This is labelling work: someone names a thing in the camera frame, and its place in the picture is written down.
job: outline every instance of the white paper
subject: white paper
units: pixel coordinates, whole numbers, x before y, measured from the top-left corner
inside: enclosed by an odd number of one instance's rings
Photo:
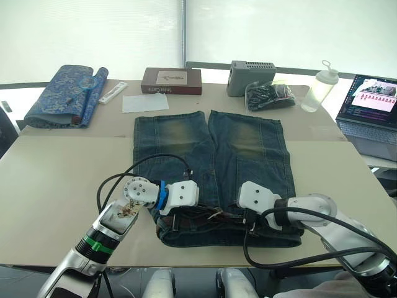
[[[123,96],[123,113],[168,110],[167,96],[161,93]]]
[[[186,85],[187,71],[159,70],[156,84],[164,85]]]

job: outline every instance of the gray electronic device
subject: gray electronic device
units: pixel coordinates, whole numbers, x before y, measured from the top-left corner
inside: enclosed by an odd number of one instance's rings
[[[229,96],[244,96],[248,84],[273,81],[275,72],[276,67],[273,63],[233,60],[226,92]]]

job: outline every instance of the plastic bottle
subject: plastic bottle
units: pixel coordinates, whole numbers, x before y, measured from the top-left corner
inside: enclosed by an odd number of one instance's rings
[[[328,70],[322,70],[316,74],[313,85],[300,105],[307,112],[316,112],[322,101],[339,81],[338,71],[330,68],[330,62],[323,60],[322,63],[328,67]]]

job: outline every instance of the blue jeans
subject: blue jeans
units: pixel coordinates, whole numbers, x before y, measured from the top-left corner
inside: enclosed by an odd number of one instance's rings
[[[235,206],[239,187],[246,181],[267,187],[282,198],[295,196],[289,153],[279,120],[212,111],[205,123],[203,112],[135,120],[134,162],[155,153],[172,153],[186,159],[193,169],[193,180],[200,188],[199,203],[241,216]],[[168,184],[182,181],[184,165],[170,157],[154,158],[139,165],[135,172],[150,180]],[[214,224],[211,213],[182,214],[175,223],[174,212],[151,214],[158,237],[177,247],[242,245],[243,225]],[[257,229],[250,246],[291,247],[300,242],[301,230],[281,232]]]

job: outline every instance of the laptop keyboard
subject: laptop keyboard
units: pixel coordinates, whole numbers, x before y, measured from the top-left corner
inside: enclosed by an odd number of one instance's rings
[[[339,126],[345,135],[397,145],[397,132],[389,132],[387,130],[342,121],[339,122]]]

